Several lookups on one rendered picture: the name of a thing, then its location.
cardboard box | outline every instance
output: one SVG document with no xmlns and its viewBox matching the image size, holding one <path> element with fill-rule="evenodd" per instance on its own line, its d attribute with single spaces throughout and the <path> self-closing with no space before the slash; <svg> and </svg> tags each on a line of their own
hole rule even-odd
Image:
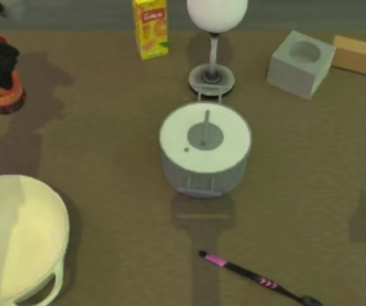
<svg viewBox="0 0 366 306">
<path fill-rule="evenodd" d="M 132 0 L 135 35 L 142 59 L 168 53 L 166 0 Z"/>
</svg>

lamp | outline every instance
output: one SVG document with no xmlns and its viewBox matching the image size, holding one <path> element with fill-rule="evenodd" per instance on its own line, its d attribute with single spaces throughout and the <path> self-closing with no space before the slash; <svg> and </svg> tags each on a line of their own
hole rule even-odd
<svg viewBox="0 0 366 306">
<path fill-rule="evenodd" d="M 189 85 L 202 96 L 229 93 L 235 84 L 231 70 L 217 64 L 217 45 L 221 33 L 238 26 L 247 11 L 248 0 L 187 0 L 191 20 L 210 36 L 210 62 L 190 72 Z"/>
</svg>

pot handle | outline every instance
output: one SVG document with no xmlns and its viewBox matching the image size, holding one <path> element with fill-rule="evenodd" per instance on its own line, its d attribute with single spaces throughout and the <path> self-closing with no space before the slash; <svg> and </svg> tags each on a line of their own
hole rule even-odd
<svg viewBox="0 0 366 306">
<path fill-rule="evenodd" d="M 61 291 L 63 279 L 64 279 L 64 260 L 54 268 L 52 272 L 55 276 L 54 287 L 51 290 L 50 294 L 40 303 L 35 304 L 34 306 L 49 306 L 58 296 Z M 16 303 L 12 303 L 10 306 L 18 306 Z"/>
</svg>

lamp shade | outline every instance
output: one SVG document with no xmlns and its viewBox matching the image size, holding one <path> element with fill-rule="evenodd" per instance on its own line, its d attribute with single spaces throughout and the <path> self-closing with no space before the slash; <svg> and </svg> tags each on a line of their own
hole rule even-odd
<svg viewBox="0 0 366 306">
<path fill-rule="evenodd" d="M 191 20 L 210 33 L 222 33 L 238 26 L 247 7 L 248 0 L 187 0 Z"/>
</svg>

gray cube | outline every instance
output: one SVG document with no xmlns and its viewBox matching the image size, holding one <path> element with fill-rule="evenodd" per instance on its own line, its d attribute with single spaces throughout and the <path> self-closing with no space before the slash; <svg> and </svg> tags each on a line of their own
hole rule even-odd
<svg viewBox="0 0 366 306">
<path fill-rule="evenodd" d="M 335 47 L 292 31 L 272 54 L 267 82 L 311 99 L 332 64 Z"/>
</svg>

